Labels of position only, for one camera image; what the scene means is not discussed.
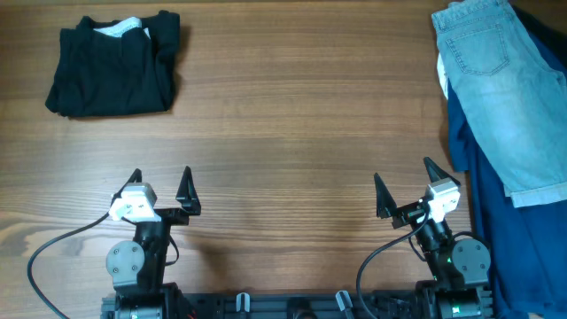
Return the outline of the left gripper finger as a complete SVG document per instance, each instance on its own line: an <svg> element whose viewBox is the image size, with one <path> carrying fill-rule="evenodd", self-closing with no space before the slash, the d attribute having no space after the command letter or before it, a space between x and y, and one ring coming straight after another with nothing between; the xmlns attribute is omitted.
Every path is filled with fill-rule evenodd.
<svg viewBox="0 0 567 319"><path fill-rule="evenodd" d="M130 183L140 183L142 181L142 171L139 168L136 168L129 179L122 185L122 187L113 194L113 199L117 199L121 197L121 193L126 188L126 186Z"/></svg>
<svg viewBox="0 0 567 319"><path fill-rule="evenodd" d="M201 204L196 192L191 169L186 166L183 170L175 199L181 204L183 210L189 215L201 215Z"/></svg>

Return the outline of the light blue denim shorts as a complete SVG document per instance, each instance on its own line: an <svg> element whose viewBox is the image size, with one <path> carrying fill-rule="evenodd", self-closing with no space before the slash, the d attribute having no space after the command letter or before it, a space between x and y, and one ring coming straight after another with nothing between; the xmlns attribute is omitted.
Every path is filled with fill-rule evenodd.
<svg viewBox="0 0 567 319"><path fill-rule="evenodd" d="M513 205L565 200L565 75L506 1L454 2L431 20L447 78Z"/></svg>

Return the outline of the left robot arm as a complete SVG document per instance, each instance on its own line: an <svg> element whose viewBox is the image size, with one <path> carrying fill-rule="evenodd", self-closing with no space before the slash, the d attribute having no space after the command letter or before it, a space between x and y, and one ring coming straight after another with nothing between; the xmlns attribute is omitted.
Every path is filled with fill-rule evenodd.
<svg viewBox="0 0 567 319"><path fill-rule="evenodd" d="M149 183L142 181L137 169L113 195L109 215L115 221L135 226L131 240L111 248L105 265L113 279L114 298L101 306L102 319L188 319L198 316L175 283L165 284L167 249L176 246L170 230L187 226L191 216L201 214L189 167L183 170L175 199L178 207L157 208L157 196Z"/></svg>

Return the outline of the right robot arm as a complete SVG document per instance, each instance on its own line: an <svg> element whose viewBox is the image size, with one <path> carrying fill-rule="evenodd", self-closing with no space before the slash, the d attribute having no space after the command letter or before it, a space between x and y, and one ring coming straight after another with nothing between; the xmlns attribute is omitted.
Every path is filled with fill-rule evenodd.
<svg viewBox="0 0 567 319"><path fill-rule="evenodd" d="M425 157L430 178L417 201L398 206L380 175L374 175L377 216L390 219L395 229L409 226L422 251L432 279L416 283L410 299L414 318L491 318L490 250L482 238L464 231L453 233L446 215L460 201L460 182Z"/></svg>

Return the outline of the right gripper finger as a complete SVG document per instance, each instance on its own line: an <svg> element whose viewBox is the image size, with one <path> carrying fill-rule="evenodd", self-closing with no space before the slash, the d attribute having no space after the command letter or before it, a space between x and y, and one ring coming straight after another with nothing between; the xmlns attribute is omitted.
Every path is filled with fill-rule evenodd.
<svg viewBox="0 0 567 319"><path fill-rule="evenodd" d="M390 218L395 214L397 204L378 173L374 174L374 182L377 192L377 216L382 219Z"/></svg>
<svg viewBox="0 0 567 319"><path fill-rule="evenodd" d="M444 179L450 179L455 183L456 186L461 185L461 183L456 178L439 167L430 157L424 157L423 163L432 183L439 182Z"/></svg>

